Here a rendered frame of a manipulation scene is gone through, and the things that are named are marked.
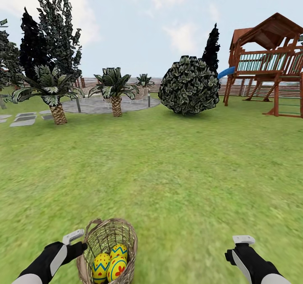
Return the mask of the easter egg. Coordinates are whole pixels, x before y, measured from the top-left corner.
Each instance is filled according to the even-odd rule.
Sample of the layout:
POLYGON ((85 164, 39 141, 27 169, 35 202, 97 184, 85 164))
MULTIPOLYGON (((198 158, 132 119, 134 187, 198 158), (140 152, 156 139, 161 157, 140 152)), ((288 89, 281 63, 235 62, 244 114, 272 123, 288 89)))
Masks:
POLYGON ((96 284, 105 283, 110 261, 110 256, 105 252, 98 253, 93 259, 90 270, 92 273, 92 280, 94 280, 96 284))
POLYGON ((123 255, 115 256, 109 263, 106 281, 109 283, 118 278, 127 266, 128 261, 123 255))
POLYGON ((123 255, 126 260, 129 261, 128 248, 123 240, 120 243, 115 243, 114 245, 112 245, 110 250, 110 254, 108 255, 110 256, 111 260, 117 255, 123 255))

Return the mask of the wicker basket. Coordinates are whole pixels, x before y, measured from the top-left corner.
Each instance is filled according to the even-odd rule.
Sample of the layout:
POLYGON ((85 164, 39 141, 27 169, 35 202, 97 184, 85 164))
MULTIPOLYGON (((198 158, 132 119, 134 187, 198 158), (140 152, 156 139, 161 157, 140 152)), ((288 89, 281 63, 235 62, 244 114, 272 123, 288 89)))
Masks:
MULTIPOLYGON (((91 220, 89 225, 86 226, 86 233, 85 233, 85 238, 83 239, 82 243, 89 243, 89 238, 93 234, 96 237, 97 244, 99 244, 100 238, 103 237, 106 241, 106 244, 108 245, 110 243, 109 238, 113 237, 113 234, 110 232, 104 232, 102 234, 98 234, 97 230, 100 228, 103 228, 104 230, 108 227, 108 223, 112 224, 112 231, 120 231, 118 227, 116 227, 116 223, 121 223, 124 224, 128 227, 128 266, 124 269, 124 271, 121 273, 121 275, 114 279, 113 281, 107 283, 107 284, 131 284, 133 275, 134 275, 134 265, 135 265, 135 260, 136 260, 136 254, 138 251, 138 238, 137 234, 135 232, 135 229, 131 223, 128 221, 122 219, 122 218, 112 218, 108 220, 101 220, 101 218, 97 218, 96 220, 91 220), (89 227, 91 226, 92 223, 96 223, 97 226, 88 232, 89 227), (132 234, 131 234, 132 233, 132 234)), ((110 254, 111 247, 108 247, 107 251, 105 253, 110 254)), ((92 280, 92 273, 90 270, 89 265, 89 260, 86 258, 86 255, 82 254, 79 257, 76 258, 76 265, 78 268, 78 274, 79 274, 79 279, 84 284, 96 284, 94 280, 92 280)))

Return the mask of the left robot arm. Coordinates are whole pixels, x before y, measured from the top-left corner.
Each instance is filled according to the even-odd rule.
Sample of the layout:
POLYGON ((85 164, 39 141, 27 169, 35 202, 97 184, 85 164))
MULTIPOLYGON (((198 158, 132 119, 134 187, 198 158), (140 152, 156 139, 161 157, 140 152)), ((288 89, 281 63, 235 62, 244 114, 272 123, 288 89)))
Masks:
POLYGON ((63 237, 62 242, 54 242, 46 246, 42 254, 12 284, 48 284, 63 264, 68 264, 89 249, 88 243, 71 242, 84 235, 78 229, 63 237))

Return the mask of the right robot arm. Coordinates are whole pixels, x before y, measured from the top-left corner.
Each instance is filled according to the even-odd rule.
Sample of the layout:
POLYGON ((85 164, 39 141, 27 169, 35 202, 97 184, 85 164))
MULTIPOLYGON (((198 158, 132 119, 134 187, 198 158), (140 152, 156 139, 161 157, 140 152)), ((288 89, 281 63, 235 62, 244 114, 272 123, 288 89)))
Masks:
POLYGON ((266 262, 249 244, 255 244, 250 235, 232 236, 233 250, 227 250, 225 257, 232 265, 237 265, 250 284, 292 284, 282 276, 275 265, 266 262))

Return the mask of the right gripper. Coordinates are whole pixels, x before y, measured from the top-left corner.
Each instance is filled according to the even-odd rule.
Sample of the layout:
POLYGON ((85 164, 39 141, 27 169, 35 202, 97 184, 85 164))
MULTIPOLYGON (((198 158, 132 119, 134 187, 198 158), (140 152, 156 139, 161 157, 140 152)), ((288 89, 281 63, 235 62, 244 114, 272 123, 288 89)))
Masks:
POLYGON ((232 256, 231 249, 227 250, 227 253, 225 253, 225 257, 226 257, 226 260, 230 261, 232 265, 236 265, 236 263, 234 262, 233 256, 232 256))

